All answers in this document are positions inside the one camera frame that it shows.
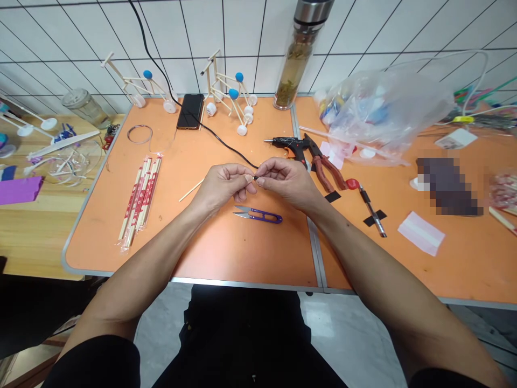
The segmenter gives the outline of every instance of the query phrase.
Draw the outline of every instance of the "forearm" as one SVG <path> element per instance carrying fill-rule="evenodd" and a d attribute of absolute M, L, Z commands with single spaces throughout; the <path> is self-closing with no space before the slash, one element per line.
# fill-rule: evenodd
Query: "forearm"
<path fill-rule="evenodd" d="M 326 201 L 308 215 L 330 241 L 361 301 L 387 327 L 408 379 L 437 367 L 505 386 L 474 334 L 402 264 Z"/>
<path fill-rule="evenodd" d="M 103 334 L 132 339 L 143 312 L 165 289 L 181 254 L 208 216 L 187 207 L 102 285 L 61 355 Z"/>

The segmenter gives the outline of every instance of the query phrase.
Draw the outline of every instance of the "metal ring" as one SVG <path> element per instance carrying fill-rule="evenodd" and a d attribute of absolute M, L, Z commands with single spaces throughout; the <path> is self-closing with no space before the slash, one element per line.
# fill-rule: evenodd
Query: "metal ring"
<path fill-rule="evenodd" d="M 142 128 L 142 127 L 146 127 L 146 128 L 149 128 L 149 137 L 142 141 L 142 142 L 136 142 L 136 141 L 133 141 L 131 140 L 131 131 L 133 131 L 133 129 L 136 129 L 136 128 Z M 150 141 L 152 138 L 152 128 L 149 127 L 148 125 L 145 125 L 145 124 L 138 124 L 138 125 L 135 125 L 133 127 L 131 127 L 131 129 L 128 131 L 128 140 L 133 143 L 133 144 L 146 144 L 148 141 Z"/>

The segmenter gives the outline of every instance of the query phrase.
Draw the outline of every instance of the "hand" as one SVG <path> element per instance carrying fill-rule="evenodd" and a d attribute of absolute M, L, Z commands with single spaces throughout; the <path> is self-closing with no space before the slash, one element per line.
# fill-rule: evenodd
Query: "hand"
<path fill-rule="evenodd" d="M 301 162 L 271 158 L 260 165 L 256 176 L 260 187 L 280 194 L 306 214 L 323 199 Z"/>
<path fill-rule="evenodd" d="M 191 206 L 206 210 L 209 216 L 213 216 L 232 196 L 237 203 L 244 202 L 246 192 L 257 193 L 252 175 L 249 168 L 238 163 L 212 166 Z"/>

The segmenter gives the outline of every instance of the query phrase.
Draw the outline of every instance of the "white tiled wall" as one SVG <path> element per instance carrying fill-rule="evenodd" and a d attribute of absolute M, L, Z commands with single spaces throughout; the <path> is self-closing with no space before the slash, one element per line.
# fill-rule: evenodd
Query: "white tiled wall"
<path fill-rule="evenodd" d="M 149 51 L 179 93 L 206 92 L 206 58 L 240 71 L 250 91 L 274 93 L 297 0 L 135 0 Z M 41 114 L 66 114 L 67 86 L 92 93 L 107 113 L 125 113 L 129 100 L 111 70 L 110 51 L 126 76 L 149 69 L 127 0 L 0 0 L 0 92 Z M 516 0 L 335 0 L 306 69 L 300 92 L 310 93 L 360 70 L 468 49 L 490 53 L 482 88 L 517 75 Z M 406 65 L 451 89 L 475 82 L 482 54 Z M 493 99 L 517 101 L 517 81 Z"/>

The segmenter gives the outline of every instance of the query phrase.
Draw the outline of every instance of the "person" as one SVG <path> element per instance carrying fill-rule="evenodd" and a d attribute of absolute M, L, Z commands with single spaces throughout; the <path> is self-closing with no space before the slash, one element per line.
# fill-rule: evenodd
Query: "person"
<path fill-rule="evenodd" d="M 140 385 L 132 342 L 140 317 L 201 226 L 231 197 L 240 203 L 257 193 L 252 175 L 235 163 L 210 168 L 192 203 L 101 287 L 44 388 Z M 388 329 L 409 387 L 508 386 L 474 334 L 337 212 L 300 162 L 272 158 L 255 175 L 261 189 L 304 212 L 330 241 L 355 292 Z M 193 286 L 181 349 L 154 387 L 346 386 L 310 344 L 295 292 L 206 287 Z"/>

